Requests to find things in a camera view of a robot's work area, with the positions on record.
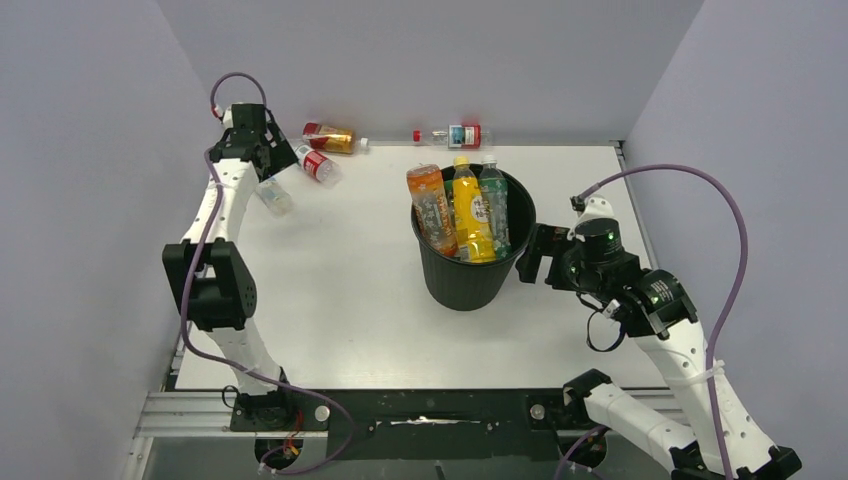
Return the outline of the dark green jasmine tea bottle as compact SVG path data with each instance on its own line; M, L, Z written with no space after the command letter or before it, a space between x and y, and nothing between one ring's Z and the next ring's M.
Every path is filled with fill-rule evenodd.
M498 169L494 155L484 156L482 165L483 169L478 180L489 211L489 225L496 258L500 260L506 258L511 252L507 203L508 183Z

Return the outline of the clear bottle blue white label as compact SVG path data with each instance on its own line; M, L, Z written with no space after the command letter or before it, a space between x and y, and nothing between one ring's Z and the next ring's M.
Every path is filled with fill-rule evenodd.
M294 208L291 195L274 177L261 181L256 186L255 193L275 217L284 217Z

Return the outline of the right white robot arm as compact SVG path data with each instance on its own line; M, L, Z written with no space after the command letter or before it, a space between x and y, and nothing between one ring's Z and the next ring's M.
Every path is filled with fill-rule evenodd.
M683 286L667 271L641 268L623 249L616 220L589 220L575 232L536 224L516 265L522 282L535 282L545 256L546 284L593 298L591 309L651 359L686 418L667 418L590 369L563 386L568 422L618 432L674 479L723 478L720 440L735 479L787 479L801 469L797 453L776 445L741 405L721 365L706 364L704 331Z

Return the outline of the yellow honey pomelo drink bottle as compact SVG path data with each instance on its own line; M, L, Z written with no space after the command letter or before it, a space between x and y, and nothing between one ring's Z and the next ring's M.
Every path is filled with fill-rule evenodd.
M459 257L474 264L492 262L496 253L488 207L478 179L467 157L455 157L453 166L452 192Z

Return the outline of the orange drink bottle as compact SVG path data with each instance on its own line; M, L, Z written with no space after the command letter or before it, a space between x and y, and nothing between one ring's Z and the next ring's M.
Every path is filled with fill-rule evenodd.
M442 255L453 257L458 244L441 169L435 164L413 167L406 172L406 181L423 239Z

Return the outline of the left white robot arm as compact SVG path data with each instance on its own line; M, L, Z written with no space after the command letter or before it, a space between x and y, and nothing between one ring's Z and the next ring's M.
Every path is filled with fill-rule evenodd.
M284 428L297 417L296 402L254 321L258 289L237 238L251 196L294 154L263 104L233 104L221 118L222 137L203 156L203 199L183 237L164 246L162 262L185 346L235 375L236 416Z

